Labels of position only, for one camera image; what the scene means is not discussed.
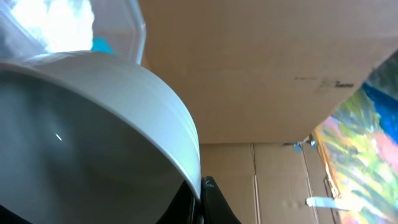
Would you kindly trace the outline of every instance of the teal object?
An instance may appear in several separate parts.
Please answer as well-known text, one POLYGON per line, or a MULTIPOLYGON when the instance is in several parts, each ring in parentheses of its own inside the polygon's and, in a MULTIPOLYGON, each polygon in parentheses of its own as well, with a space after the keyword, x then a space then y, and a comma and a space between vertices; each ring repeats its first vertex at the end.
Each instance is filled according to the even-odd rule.
POLYGON ((109 54, 114 54, 112 47, 107 43, 107 41, 102 37, 96 37, 93 39, 92 51, 105 52, 109 54))

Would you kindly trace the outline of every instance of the floral painting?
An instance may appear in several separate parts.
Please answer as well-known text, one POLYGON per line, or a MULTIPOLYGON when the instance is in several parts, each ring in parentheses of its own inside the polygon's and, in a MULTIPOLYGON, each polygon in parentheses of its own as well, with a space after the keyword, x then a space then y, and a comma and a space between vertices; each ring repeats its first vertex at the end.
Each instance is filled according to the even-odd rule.
POLYGON ((335 197, 363 205, 340 211, 342 224, 398 223, 398 53, 314 135, 335 197))

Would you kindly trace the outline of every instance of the clear plastic container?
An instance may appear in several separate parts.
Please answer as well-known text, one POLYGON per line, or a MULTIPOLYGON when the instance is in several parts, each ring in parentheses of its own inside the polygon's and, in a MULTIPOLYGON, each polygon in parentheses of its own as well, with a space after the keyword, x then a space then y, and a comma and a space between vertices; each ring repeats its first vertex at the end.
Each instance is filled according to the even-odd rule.
MULTIPOLYGON (((18 0, 0 2, 0 16, 2 17, 0 37, 6 37, 3 38, 4 43, 0 43, 4 46, 1 49, 1 58, 29 57, 48 52, 45 50, 42 38, 32 35, 30 30, 10 13, 15 2, 18 0)), ((90 0, 90 3, 95 17, 92 27, 92 50, 116 54, 124 60, 140 64, 145 45, 146 27, 137 0, 90 0)), ((73 48, 73 50, 90 49, 73 48)))

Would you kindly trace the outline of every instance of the brown cardboard surface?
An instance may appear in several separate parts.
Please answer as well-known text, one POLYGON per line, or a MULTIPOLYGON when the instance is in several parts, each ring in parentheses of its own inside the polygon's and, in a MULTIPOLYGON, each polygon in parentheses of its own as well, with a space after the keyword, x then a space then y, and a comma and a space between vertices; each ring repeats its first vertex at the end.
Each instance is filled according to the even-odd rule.
POLYGON ((250 144, 201 145, 201 174, 213 176, 242 223, 256 223, 254 164, 250 144))
POLYGON ((395 0, 140 6, 151 70, 186 104, 201 143, 302 141, 398 44, 395 0))
POLYGON ((326 172, 310 145, 303 152, 281 144, 204 144, 200 150, 202 175, 215 178, 243 224, 334 223, 330 209, 305 204, 308 197, 327 197, 326 172))

